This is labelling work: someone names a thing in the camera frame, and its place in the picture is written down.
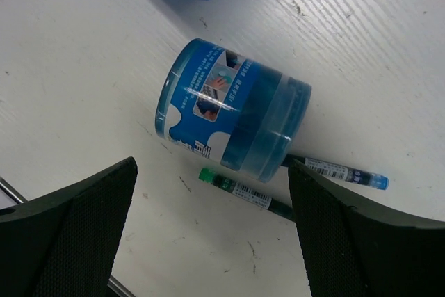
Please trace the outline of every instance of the photo on label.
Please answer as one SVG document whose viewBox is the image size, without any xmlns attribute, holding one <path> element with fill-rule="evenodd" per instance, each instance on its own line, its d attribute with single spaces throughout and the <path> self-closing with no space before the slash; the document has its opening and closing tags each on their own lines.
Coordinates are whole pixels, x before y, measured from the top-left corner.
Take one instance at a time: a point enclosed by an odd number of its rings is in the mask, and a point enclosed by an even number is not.
<svg viewBox="0 0 445 297">
<path fill-rule="evenodd" d="M 205 84 L 215 88 L 216 90 L 227 93 L 235 76 L 236 70 L 224 65 L 215 64 L 215 66 L 211 69 Z"/>
<path fill-rule="evenodd" d="M 230 50 L 224 51 L 216 61 L 217 64 L 228 66 L 234 70 L 239 70 L 245 61 L 245 57 L 238 55 Z"/>
<path fill-rule="evenodd" d="M 193 113 L 210 122 L 215 122 L 220 109 L 221 107 L 219 104 L 216 104 L 209 99 L 198 97 L 196 104 L 193 107 Z"/>
</svg>

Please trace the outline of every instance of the cylindrical container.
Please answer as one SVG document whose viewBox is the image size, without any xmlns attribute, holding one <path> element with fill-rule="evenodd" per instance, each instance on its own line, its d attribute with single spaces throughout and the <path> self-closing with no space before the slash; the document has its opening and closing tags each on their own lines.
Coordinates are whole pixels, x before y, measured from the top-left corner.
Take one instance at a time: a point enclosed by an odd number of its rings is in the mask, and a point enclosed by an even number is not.
<svg viewBox="0 0 445 297">
<path fill-rule="evenodd" d="M 159 98 L 159 136 L 267 182 L 305 115 L 311 86 L 200 39 L 173 64 Z"/>
</svg>

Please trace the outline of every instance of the scratch mark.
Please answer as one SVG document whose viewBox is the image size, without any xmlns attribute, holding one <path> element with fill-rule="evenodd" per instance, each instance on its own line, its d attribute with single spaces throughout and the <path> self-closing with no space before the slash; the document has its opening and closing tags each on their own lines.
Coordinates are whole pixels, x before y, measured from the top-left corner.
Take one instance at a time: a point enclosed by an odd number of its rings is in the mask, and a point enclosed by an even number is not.
<svg viewBox="0 0 445 297">
<path fill-rule="evenodd" d="M 204 17 L 200 17 L 200 21 L 202 25 L 205 27 L 205 29 L 207 29 L 207 23 L 204 21 Z"/>
<path fill-rule="evenodd" d="M 182 237 L 180 237 L 180 238 L 178 238 L 178 239 L 175 239 L 175 240 L 173 241 L 173 243 L 176 243 L 178 240 L 185 239 L 185 238 L 186 238 L 186 237 L 182 236 Z"/>
<path fill-rule="evenodd" d="M 173 154 L 173 152 L 171 152 L 170 149 L 168 147 L 166 147 L 163 143 L 159 143 L 159 144 L 161 144 L 162 147 L 168 151 L 168 153 Z"/>
<path fill-rule="evenodd" d="M 43 94 L 47 94 L 47 89 L 45 88 L 45 79 L 44 78 L 42 78 L 42 90 L 43 90 Z"/>
<path fill-rule="evenodd" d="M 187 186 L 186 182 L 181 177 L 179 177 L 179 179 L 181 180 L 182 184 L 187 188 L 187 190 L 191 193 L 192 190 L 190 189 L 189 186 Z"/>
<path fill-rule="evenodd" d="M 143 125 L 142 123 L 140 123 L 139 121 L 136 121 L 142 128 L 144 128 L 145 132 L 147 134 L 149 134 L 150 136 L 153 136 L 153 134 L 147 129 L 147 127 L 145 125 Z"/>
<path fill-rule="evenodd" d="M 250 249 L 252 250 L 252 256 L 253 257 L 257 257 L 257 254 L 255 253 L 255 249 L 253 248 L 252 244 L 250 243 L 250 241 L 248 241 L 248 244 L 250 246 Z"/>
<path fill-rule="evenodd" d="M 134 232 L 130 233 L 128 236 L 125 237 L 125 240 L 126 241 L 133 240 L 134 239 L 134 234 L 135 234 Z"/>
</svg>

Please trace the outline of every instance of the transparent container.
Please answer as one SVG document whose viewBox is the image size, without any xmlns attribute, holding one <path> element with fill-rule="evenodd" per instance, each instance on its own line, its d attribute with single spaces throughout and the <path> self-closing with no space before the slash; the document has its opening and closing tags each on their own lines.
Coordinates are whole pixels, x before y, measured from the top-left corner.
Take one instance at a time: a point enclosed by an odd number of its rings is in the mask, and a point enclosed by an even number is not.
<svg viewBox="0 0 445 297">
<path fill-rule="evenodd" d="M 196 39 L 167 76 L 156 132 L 267 182 L 283 162 L 310 96 L 310 85 Z"/>
</svg>

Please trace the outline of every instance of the white table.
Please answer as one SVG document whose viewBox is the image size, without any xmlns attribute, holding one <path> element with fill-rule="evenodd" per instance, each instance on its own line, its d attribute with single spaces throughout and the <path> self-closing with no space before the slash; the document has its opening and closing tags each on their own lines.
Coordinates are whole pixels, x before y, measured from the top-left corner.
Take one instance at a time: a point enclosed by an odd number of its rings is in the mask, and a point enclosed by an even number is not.
<svg viewBox="0 0 445 297">
<path fill-rule="evenodd" d="M 156 136 L 165 76 L 201 37 L 310 83 L 293 151 L 387 175 L 388 191 L 346 186 L 445 220 L 444 5 L 0 0 L 0 175 L 31 199 L 134 156 L 113 274 L 135 295 L 310 296 L 295 227 Z M 289 203 L 285 170 L 267 185 L 220 170 Z"/>
</svg>

